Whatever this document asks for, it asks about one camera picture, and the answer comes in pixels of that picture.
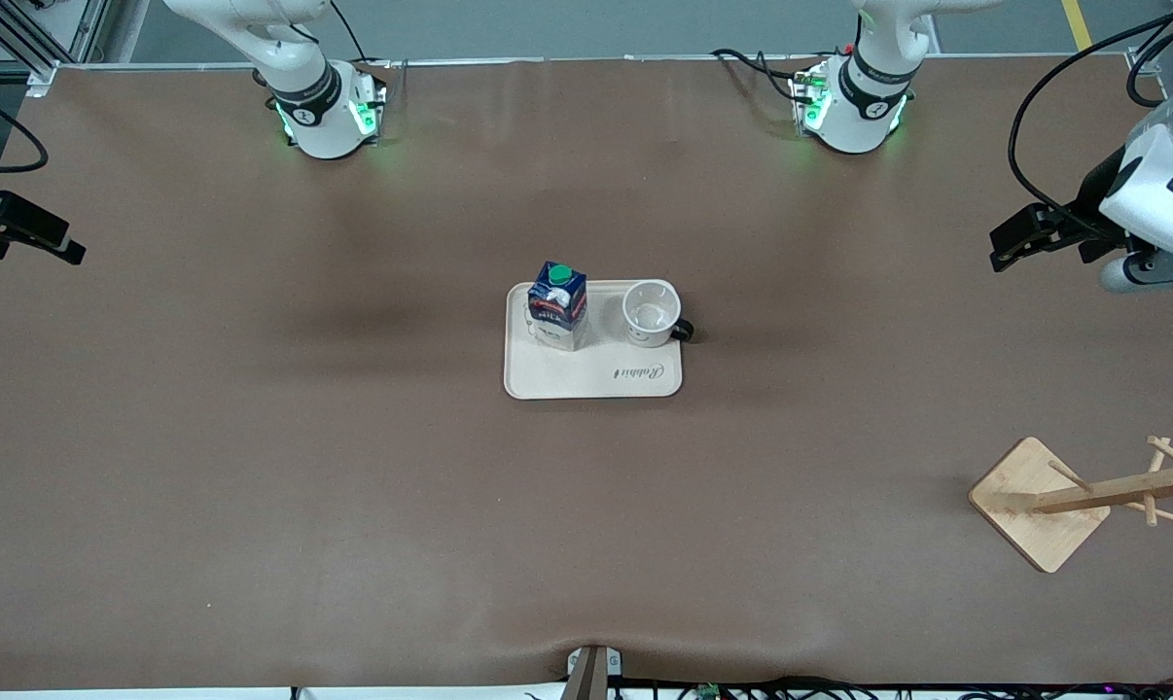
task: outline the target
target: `mug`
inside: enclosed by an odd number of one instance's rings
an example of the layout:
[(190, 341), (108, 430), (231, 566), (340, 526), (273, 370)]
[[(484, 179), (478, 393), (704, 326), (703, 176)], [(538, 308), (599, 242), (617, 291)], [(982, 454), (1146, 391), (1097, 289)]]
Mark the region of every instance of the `mug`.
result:
[(639, 347), (658, 347), (670, 338), (687, 341), (694, 326), (680, 318), (680, 298), (663, 279), (647, 279), (628, 288), (622, 298), (626, 338)]

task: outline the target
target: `black mug handle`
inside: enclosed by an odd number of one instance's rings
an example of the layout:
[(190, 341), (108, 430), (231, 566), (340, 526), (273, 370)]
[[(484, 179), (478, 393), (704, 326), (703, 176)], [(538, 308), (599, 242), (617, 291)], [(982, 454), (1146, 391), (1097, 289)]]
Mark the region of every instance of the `black mug handle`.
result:
[(689, 342), (693, 337), (694, 324), (689, 322), (686, 319), (677, 319), (677, 322), (672, 324), (672, 333), (669, 333), (669, 338), (680, 342)]

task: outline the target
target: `white tray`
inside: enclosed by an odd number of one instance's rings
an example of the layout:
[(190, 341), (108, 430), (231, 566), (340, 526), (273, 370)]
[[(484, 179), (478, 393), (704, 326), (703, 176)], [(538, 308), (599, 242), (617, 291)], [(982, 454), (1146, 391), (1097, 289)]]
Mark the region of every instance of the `white tray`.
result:
[(572, 353), (538, 342), (529, 281), (508, 293), (504, 389), (515, 399), (618, 399), (680, 389), (680, 342), (636, 347), (625, 340), (622, 297), (637, 280), (586, 280), (586, 335)]

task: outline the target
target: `brown table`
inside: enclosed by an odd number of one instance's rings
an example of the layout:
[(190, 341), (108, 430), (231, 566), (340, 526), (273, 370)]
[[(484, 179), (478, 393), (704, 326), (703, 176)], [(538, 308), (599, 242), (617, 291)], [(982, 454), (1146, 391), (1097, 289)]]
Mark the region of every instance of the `brown table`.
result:
[[(1173, 675), (1173, 526), (1039, 575), (965, 499), (1024, 435), (1087, 478), (1173, 437), (1173, 293), (988, 267), (1046, 59), (937, 60), (870, 156), (714, 62), (409, 70), (388, 138), (282, 145), (249, 75), (62, 72), (0, 185), (0, 687)], [(1026, 127), (1058, 196), (1139, 111), (1087, 61)], [(23, 147), (13, 147), (27, 155)], [(524, 403), (504, 294), (663, 276), (666, 400)], [(1173, 510), (1173, 501), (1164, 507)]]

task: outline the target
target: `blue carton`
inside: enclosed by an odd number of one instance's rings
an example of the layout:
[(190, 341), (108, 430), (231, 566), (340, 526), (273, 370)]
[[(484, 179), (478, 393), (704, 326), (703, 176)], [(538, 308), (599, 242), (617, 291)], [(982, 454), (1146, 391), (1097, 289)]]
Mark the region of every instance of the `blue carton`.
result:
[(576, 351), (586, 333), (586, 276), (548, 260), (527, 293), (538, 340)]

